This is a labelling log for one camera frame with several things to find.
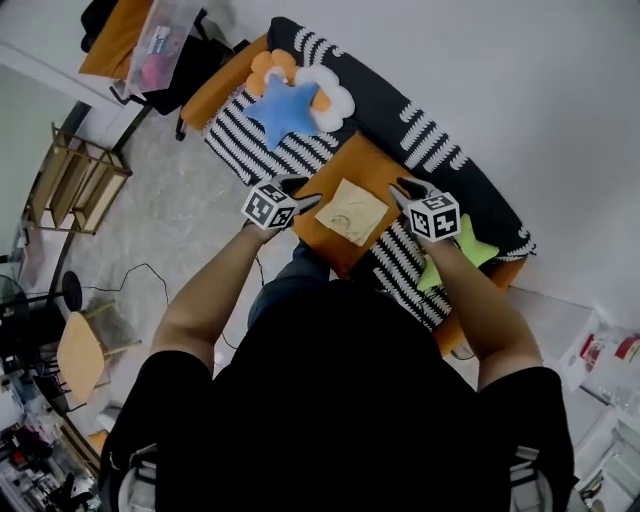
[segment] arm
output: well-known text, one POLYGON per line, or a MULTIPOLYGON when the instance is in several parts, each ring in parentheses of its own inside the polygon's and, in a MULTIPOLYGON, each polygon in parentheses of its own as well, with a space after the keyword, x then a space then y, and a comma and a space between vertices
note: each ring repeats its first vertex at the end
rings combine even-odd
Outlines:
POLYGON ((542 359, 529 326, 489 278, 449 241, 422 243, 480 361, 478 388, 524 368, 540 366, 542 359))
POLYGON ((253 260, 274 236, 250 224, 180 290, 158 326, 151 353, 179 350, 213 371, 213 347, 222 334, 253 260))

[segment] orange sofa cushion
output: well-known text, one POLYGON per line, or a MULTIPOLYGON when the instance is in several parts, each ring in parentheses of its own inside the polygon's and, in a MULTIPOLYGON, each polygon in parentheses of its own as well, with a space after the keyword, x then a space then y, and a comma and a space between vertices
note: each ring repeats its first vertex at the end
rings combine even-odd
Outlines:
POLYGON ((411 177, 381 149, 360 133, 356 133, 296 194, 303 197, 321 193, 322 201, 309 212, 296 217, 294 232, 313 248, 338 276, 348 277, 351 268, 400 215, 400 210, 389 192, 389 184, 396 183, 396 179, 401 176, 411 177), (362 247, 349 242, 315 218, 316 213, 331 201, 343 178, 370 192, 389 206, 382 221, 362 247))
POLYGON ((251 62, 256 55, 266 51, 267 35, 256 39, 233 59, 222 66, 198 89, 182 108, 180 117, 196 130, 202 130, 207 121, 225 104, 229 96, 251 74, 251 62))
POLYGON ((138 43, 152 3, 152 0, 120 0, 93 43, 79 72, 126 79, 133 49, 138 43))

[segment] jeans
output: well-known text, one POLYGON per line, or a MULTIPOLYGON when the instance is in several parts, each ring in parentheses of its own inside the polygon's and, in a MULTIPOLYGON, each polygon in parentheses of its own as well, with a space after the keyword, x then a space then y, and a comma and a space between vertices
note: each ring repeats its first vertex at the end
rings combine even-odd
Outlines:
POLYGON ((304 242, 293 251, 293 258, 276 276, 262 287, 251 309, 247 327, 251 329, 260 315, 271 307, 296 295, 311 291, 329 282, 327 265, 304 242))

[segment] beige paper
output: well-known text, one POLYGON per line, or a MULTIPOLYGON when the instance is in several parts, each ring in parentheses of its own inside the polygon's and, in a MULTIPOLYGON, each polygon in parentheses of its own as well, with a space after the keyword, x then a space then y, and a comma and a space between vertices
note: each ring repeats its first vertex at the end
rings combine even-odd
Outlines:
POLYGON ((316 219, 362 247, 388 209, 369 192, 343 179, 333 199, 316 214, 316 219))

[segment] wooden stool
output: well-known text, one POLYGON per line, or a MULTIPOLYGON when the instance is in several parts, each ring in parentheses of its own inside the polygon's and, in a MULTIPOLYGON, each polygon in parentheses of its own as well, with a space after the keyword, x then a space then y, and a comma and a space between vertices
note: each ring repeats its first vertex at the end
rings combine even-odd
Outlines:
POLYGON ((110 356, 137 347, 136 341, 107 350, 104 343, 89 325, 90 318, 106 311, 115 304, 108 302, 86 314, 73 312, 69 315, 62 339, 58 345, 58 367, 71 390, 73 397, 80 403, 86 403, 98 384, 110 356))

